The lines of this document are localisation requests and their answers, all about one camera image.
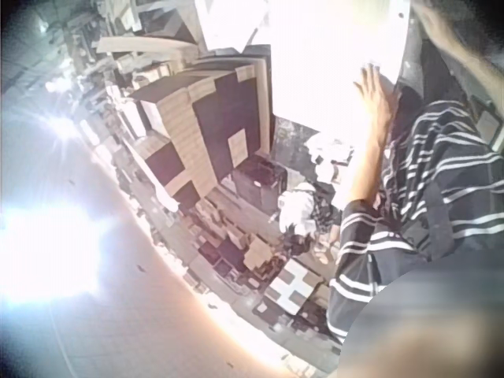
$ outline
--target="hand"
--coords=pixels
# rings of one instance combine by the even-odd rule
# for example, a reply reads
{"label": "hand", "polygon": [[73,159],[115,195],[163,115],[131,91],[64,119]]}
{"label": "hand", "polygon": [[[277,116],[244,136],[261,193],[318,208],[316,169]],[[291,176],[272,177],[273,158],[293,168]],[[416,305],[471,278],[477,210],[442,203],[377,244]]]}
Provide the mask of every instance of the hand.
{"label": "hand", "polygon": [[461,47],[461,42],[453,28],[439,12],[420,4],[419,1],[413,2],[412,7],[424,25],[428,37],[439,49],[453,54]]}
{"label": "hand", "polygon": [[366,109],[372,119],[373,131],[387,137],[388,128],[397,112],[399,96],[396,92],[387,94],[380,69],[367,65],[361,71],[361,82],[355,83]]}

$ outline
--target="lens flare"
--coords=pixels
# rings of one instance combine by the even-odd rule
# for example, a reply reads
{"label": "lens flare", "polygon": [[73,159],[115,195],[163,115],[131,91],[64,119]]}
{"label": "lens flare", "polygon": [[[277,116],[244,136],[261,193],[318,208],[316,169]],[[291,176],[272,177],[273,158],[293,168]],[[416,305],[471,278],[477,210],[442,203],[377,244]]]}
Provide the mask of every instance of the lens flare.
{"label": "lens flare", "polygon": [[0,294],[46,302],[97,287],[98,229],[78,208],[11,211],[0,231]]}

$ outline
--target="striped shirt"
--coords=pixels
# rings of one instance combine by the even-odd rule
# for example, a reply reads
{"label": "striped shirt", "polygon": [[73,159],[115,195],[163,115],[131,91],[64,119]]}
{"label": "striped shirt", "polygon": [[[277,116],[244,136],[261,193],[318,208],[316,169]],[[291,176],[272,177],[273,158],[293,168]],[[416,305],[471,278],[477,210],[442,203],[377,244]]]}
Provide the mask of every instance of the striped shirt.
{"label": "striped shirt", "polygon": [[[504,160],[460,102],[427,106],[390,150],[378,208],[356,201],[343,212],[328,307],[341,343],[373,295],[401,275],[448,254],[504,245]],[[432,205],[432,188],[441,206]],[[443,234],[435,235],[430,226],[443,214]]]}

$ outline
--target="light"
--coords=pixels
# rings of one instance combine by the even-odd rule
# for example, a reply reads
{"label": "light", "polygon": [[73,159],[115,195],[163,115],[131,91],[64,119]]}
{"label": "light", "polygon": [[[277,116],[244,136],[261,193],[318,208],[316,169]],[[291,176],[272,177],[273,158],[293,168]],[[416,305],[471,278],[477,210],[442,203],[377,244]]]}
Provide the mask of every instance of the light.
{"label": "light", "polygon": [[244,350],[270,368],[285,369],[285,360],[291,357],[288,350],[239,317],[228,303],[222,301],[214,293],[197,295],[197,298],[222,330]]}
{"label": "light", "polygon": [[0,245],[0,295],[11,303],[97,288],[98,227],[78,208],[8,211]]}
{"label": "light", "polygon": [[46,89],[48,92],[59,92],[63,93],[72,88],[72,81],[67,77],[58,77],[53,81],[48,81],[46,83]]}
{"label": "light", "polygon": [[49,24],[39,17],[39,30],[40,34],[44,35],[47,32]]}
{"label": "light", "polygon": [[53,83],[52,81],[48,81],[46,83],[46,89],[49,93],[53,93],[56,91],[56,84]]}
{"label": "light", "polygon": [[70,57],[66,57],[63,62],[60,64],[60,69],[67,69],[73,63],[73,60]]}
{"label": "light", "polygon": [[68,118],[51,118],[47,123],[61,140],[74,139],[79,136],[72,120]]}

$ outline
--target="paper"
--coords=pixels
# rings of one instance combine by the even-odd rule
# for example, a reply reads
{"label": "paper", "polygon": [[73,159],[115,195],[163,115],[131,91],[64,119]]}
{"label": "paper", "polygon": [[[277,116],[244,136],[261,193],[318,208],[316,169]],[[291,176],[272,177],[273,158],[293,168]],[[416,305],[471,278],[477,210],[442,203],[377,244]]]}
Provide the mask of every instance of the paper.
{"label": "paper", "polygon": [[402,66],[409,0],[271,0],[273,113],[354,145],[369,118],[354,81]]}

